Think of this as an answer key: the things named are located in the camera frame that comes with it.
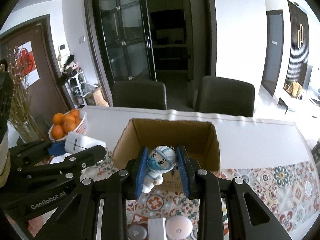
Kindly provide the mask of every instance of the cardboard box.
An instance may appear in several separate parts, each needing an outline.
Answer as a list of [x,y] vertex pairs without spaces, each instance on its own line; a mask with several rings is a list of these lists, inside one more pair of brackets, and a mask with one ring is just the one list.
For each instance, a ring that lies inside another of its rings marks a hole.
[[[189,157],[201,168],[211,172],[220,169],[220,151],[217,134],[211,122],[131,119],[113,152],[113,162],[124,169],[129,160],[138,156],[141,146],[149,151],[160,145],[177,147],[184,144]],[[182,192],[179,170],[163,174],[164,181],[156,188]]]
[[102,100],[104,100],[101,87],[97,88],[95,91],[93,91],[91,94],[86,95],[85,101],[87,102],[87,105],[89,106],[97,106],[98,104],[101,103]]
[[103,99],[103,100],[98,104],[98,106],[109,107],[109,104],[108,104],[108,102],[107,102],[106,100]]

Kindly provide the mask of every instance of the dark gray chair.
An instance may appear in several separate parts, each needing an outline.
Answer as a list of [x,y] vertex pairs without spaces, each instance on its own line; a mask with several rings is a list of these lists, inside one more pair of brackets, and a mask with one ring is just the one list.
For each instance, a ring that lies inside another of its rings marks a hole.
[[116,81],[113,106],[167,110],[165,85],[150,80]]
[[205,76],[199,85],[196,112],[252,117],[254,86],[247,82]]

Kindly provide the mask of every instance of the fruit basket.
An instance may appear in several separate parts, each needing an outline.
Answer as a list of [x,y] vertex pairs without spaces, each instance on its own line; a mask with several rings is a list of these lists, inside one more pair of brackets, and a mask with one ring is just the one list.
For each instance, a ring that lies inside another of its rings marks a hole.
[[[83,109],[78,109],[79,113],[80,113],[80,118],[82,119],[82,121],[80,122],[80,124],[73,130],[73,132],[75,133],[79,133],[79,134],[85,134],[87,132],[88,129],[88,120],[87,120],[87,113],[83,110]],[[52,137],[51,131],[52,128],[54,127],[54,124],[51,126],[48,134],[49,134],[49,139],[52,141],[63,141],[67,138],[67,135],[65,137],[62,137],[59,140],[56,140]]]

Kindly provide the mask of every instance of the protective suit figurine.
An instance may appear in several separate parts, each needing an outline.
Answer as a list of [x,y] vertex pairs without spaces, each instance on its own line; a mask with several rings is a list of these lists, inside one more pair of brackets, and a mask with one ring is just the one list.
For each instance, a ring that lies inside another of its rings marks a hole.
[[167,146],[154,149],[147,160],[147,173],[144,179],[144,193],[149,193],[155,185],[163,182],[162,174],[171,171],[177,163],[175,152]]

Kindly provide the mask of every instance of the floral pattern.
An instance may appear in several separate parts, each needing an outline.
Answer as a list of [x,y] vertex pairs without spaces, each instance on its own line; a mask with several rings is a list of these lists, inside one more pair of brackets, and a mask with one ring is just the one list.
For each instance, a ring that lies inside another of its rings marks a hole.
[[[95,168],[94,180],[106,179],[118,169],[108,152],[106,160]],[[272,211],[288,231],[295,230],[319,210],[319,185],[313,163],[251,169],[221,169],[217,177],[232,180],[241,177]],[[188,200],[183,193],[158,190],[143,193],[138,201],[127,200],[127,223],[147,226],[148,218],[185,216],[192,221],[193,231],[187,240],[196,240],[199,223],[199,200]],[[229,239],[228,216],[222,199],[225,240]]]
[[291,231],[292,229],[292,223],[290,222],[291,219],[292,219],[291,211],[289,211],[287,215],[282,214],[279,218],[279,222],[287,231]]
[[274,177],[279,186],[285,187],[289,184],[289,173],[284,166],[275,167]]

